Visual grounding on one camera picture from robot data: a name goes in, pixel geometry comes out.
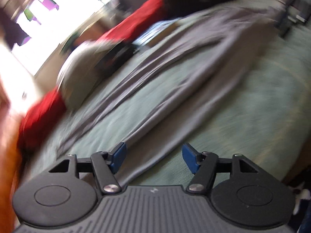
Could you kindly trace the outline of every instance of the red pillow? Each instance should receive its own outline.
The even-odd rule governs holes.
[[[28,150],[39,147],[65,112],[66,106],[57,88],[48,92],[21,121],[18,147]]]
[[[117,26],[102,35],[97,41],[104,39],[126,40],[129,42],[138,38],[154,23],[165,17],[163,0],[148,0],[132,15],[127,17]]]

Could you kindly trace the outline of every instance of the window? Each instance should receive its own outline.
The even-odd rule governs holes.
[[[54,0],[59,10],[49,11],[39,0],[30,5],[36,21],[28,21],[22,13],[17,23],[31,37],[24,45],[15,44],[12,53],[33,75],[37,73],[55,48],[70,36],[103,3],[99,0]]]

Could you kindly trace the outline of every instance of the purple object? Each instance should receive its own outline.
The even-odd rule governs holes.
[[[21,46],[24,45],[24,44],[26,44],[29,40],[31,40],[31,37],[30,37],[30,36],[24,38],[23,42],[21,43]]]
[[[36,21],[39,25],[42,25],[36,17],[33,17],[32,20]]]
[[[44,7],[46,7],[48,10],[57,9],[59,10],[59,5],[54,2],[53,0],[38,0],[41,4],[43,4]]]

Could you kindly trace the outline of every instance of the bed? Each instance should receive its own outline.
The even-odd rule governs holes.
[[[235,0],[190,15],[179,23],[183,26],[218,8],[237,6],[267,8],[278,7],[280,3],[277,0]],[[275,37],[253,62],[247,76],[225,97],[213,115],[183,142],[190,143],[200,152],[214,152],[219,157],[241,153],[282,180],[295,163],[311,127],[310,41],[309,25],[294,27],[286,39]],[[89,157],[97,151],[111,150],[137,126],[167,91],[195,69],[198,59],[211,52],[212,46],[207,46],[177,61],[177,64],[163,71],[100,120],[65,153]],[[77,112],[66,114],[27,163],[22,182],[33,178],[61,156],[57,148],[70,134],[72,127],[135,69],[140,58],[140,55],[131,58],[111,78],[100,84]],[[143,174],[131,178],[130,183],[186,185],[192,178],[181,156],[181,144],[157,161]],[[216,183],[225,178],[225,174],[217,176]]]

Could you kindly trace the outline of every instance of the ribbed plastic surface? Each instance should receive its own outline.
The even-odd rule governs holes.
[[[63,229],[20,226],[16,233],[290,233],[287,226],[248,230],[219,218],[203,196],[186,194],[181,186],[129,186],[106,196],[79,223]]]

